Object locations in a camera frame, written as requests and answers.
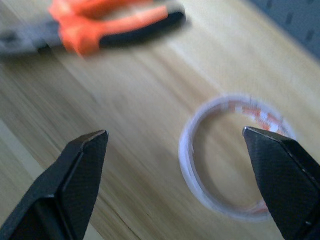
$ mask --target diagonal cutters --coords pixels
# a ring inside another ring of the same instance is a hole
[[[53,0],[48,16],[41,22],[0,33],[0,59],[38,53],[61,45],[69,52],[85,56],[103,47],[146,40],[185,22],[184,10],[176,4],[163,4],[125,18],[99,20],[121,7],[153,2],[163,1]]]

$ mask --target tape roll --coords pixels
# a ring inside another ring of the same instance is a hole
[[[193,158],[193,140],[197,129],[200,123],[209,115],[220,115],[225,112],[243,114],[258,122],[264,130],[296,139],[291,126],[278,111],[270,106],[249,96],[222,96],[200,107],[193,118],[185,125],[179,141],[179,161],[182,175],[194,196],[208,209],[238,220],[248,222],[265,221],[271,215],[263,200],[259,201],[254,207],[248,208],[235,208],[224,205],[206,190],[197,173]]]

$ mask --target gray pegboard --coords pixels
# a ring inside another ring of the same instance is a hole
[[[249,0],[320,60],[320,0]]]

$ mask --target orange pliers handle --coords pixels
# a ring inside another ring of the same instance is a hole
[[[49,12],[60,24],[59,35],[64,47],[83,56],[98,51],[101,43],[110,39],[113,42],[124,42],[124,39],[130,41],[132,36],[141,36],[143,33],[147,34],[148,30],[154,30],[155,25],[172,25],[184,17],[181,11],[174,12],[173,17],[172,12],[163,5],[121,19],[96,20],[122,6],[152,2],[153,0],[53,0]]]

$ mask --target wooden table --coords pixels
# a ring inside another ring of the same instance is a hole
[[[49,5],[1,0],[1,29]],[[282,239],[272,220],[239,222],[202,206],[182,177],[179,137],[202,103],[240,93],[278,109],[320,160],[319,62],[245,0],[183,5],[190,24],[143,45],[85,59],[57,49],[0,65],[0,224],[67,142],[107,129],[86,239]],[[194,143],[203,181],[231,204],[257,200],[241,136],[251,123],[210,120]]]

